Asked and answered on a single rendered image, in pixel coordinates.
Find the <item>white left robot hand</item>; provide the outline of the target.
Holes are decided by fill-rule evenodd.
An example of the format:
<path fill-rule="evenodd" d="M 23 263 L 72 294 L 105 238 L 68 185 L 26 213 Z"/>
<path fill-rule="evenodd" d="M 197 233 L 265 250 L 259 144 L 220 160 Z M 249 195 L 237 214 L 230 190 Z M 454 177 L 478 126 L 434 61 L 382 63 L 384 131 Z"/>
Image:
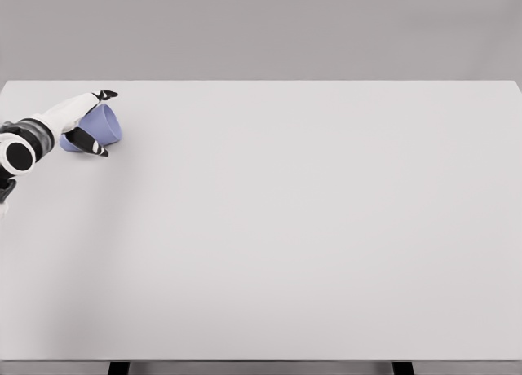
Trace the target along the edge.
<path fill-rule="evenodd" d="M 107 157 L 107 146 L 101 145 L 91 135 L 78 127 L 78 123 L 91 110 L 105 101 L 118 97 L 118 93 L 112 90 L 100 90 L 94 93 L 86 93 L 72 98 L 71 103 L 65 106 L 68 119 L 73 119 L 73 127 L 60 136 L 60 146 L 68 152 L 84 152 L 99 157 Z"/>

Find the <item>lavender blue cup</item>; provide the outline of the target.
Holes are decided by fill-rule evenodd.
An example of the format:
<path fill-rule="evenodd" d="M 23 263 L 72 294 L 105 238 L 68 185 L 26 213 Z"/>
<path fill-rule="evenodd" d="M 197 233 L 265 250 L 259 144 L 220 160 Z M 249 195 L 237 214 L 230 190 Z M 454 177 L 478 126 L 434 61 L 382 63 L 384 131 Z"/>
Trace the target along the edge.
<path fill-rule="evenodd" d="M 114 111 L 107 104 L 101 104 L 91 110 L 79 121 L 78 127 L 104 147 L 122 139 L 120 123 Z"/>

